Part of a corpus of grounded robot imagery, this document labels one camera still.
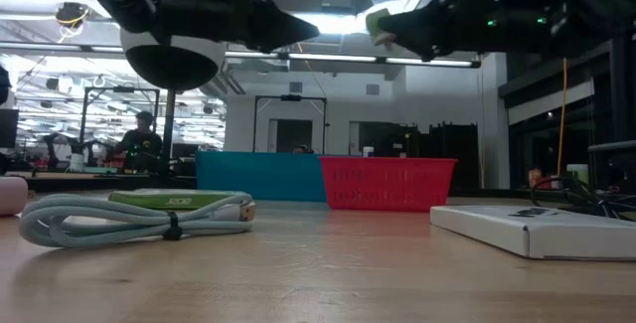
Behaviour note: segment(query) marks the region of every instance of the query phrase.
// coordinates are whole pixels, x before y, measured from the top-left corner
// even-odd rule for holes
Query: wooden table
[[[425,214],[259,209],[249,234],[84,250],[17,227],[0,219],[2,323],[636,320],[636,264],[527,260]]]

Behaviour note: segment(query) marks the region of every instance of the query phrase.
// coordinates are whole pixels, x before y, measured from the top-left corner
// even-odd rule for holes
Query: metal frame
[[[95,98],[89,98],[88,95],[93,90],[97,90],[98,91],[98,95]],[[79,142],[80,143],[83,143],[83,137],[84,137],[84,132],[85,132],[85,128],[86,128],[86,112],[88,110],[88,106],[91,105],[96,99],[99,99],[99,96],[102,95],[107,90],[111,90],[113,92],[118,92],[118,91],[122,92],[121,88],[118,88],[118,87],[93,87],[93,86],[88,86],[88,87],[85,87],[83,89],[83,105],[82,105],[82,108],[81,108],[81,126],[79,127]],[[127,92],[143,91],[143,92],[153,92],[153,93],[155,93],[155,110],[154,110],[154,114],[153,114],[154,119],[153,119],[153,123],[152,123],[152,132],[156,133],[157,132],[157,115],[159,114],[159,93],[160,93],[159,89],[144,89],[144,88],[129,88],[129,87],[126,87],[125,91],[127,91]],[[167,105],[170,106],[170,97],[168,97],[168,104]],[[166,118],[165,128],[167,128],[167,127],[168,127],[168,118]]]
[[[258,102],[261,99],[280,99],[281,101],[285,101],[285,95],[257,95],[254,100],[254,121],[253,121],[253,132],[251,136],[251,151],[252,153],[256,152],[256,117],[258,116]],[[323,102],[325,109],[322,112],[322,154],[325,154],[325,139],[326,139],[326,129],[329,126],[327,123],[327,98],[325,97],[303,97],[300,96],[300,100],[320,100]]]

